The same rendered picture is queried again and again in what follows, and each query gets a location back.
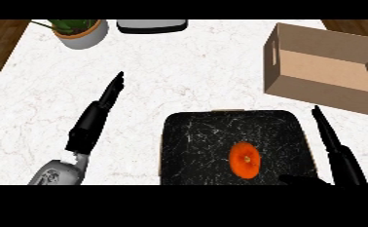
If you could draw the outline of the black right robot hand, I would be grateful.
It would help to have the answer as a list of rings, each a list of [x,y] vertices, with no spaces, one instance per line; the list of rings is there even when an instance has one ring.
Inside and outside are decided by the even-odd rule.
[[[321,107],[312,109],[312,116],[316,121],[321,139],[327,148],[330,167],[334,179],[334,185],[340,188],[352,186],[368,186],[362,168],[359,166],[355,155],[347,146],[340,142],[337,133],[322,113]],[[319,177],[308,177],[302,175],[282,174],[280,180],[287,185],[315,185],[331,186]]]

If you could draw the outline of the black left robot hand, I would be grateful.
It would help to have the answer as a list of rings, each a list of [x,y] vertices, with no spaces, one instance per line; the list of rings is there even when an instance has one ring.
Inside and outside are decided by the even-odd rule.
[[[89,155],[96,145],[108,114],[124,88],[124,72],[113,79],[101,98],[90,102],[86,107],[76,126],[70,131],[67,150]]]

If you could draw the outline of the orange squash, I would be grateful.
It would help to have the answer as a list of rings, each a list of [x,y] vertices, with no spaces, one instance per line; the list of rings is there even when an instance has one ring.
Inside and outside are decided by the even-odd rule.
[[[243,179],[253,179],[260,171],[260,153],[248,142],[238,142],[229,153],[229,165],[234,174]]]

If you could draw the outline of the black marbled tray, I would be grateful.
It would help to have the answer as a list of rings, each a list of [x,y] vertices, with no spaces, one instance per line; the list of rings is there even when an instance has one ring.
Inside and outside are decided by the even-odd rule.
[[[306,136],[285,110],[172,114],[161,140],[164,185],[280,185],[318,175]]]

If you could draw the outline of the open cardboard box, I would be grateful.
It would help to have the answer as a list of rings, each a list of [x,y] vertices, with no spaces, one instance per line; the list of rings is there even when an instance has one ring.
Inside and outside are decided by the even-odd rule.
[[[368,115],[368,36],[278,22],[263,47],[263,91]]]

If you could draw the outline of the potted green plant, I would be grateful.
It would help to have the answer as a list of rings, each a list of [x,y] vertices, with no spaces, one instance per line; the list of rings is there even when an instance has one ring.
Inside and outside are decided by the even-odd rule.
[[[50,19],[50,24],[33,23],[49,28],[62,44],[73,50],[96,46],[105,39],[110,25],[105,19]]]

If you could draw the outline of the black and grey appliance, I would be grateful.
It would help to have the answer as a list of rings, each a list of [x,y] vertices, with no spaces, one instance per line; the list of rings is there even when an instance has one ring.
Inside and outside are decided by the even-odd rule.
[[[117,27],[127,34],[155,34],[183,31],[186,19],[118,19]]]

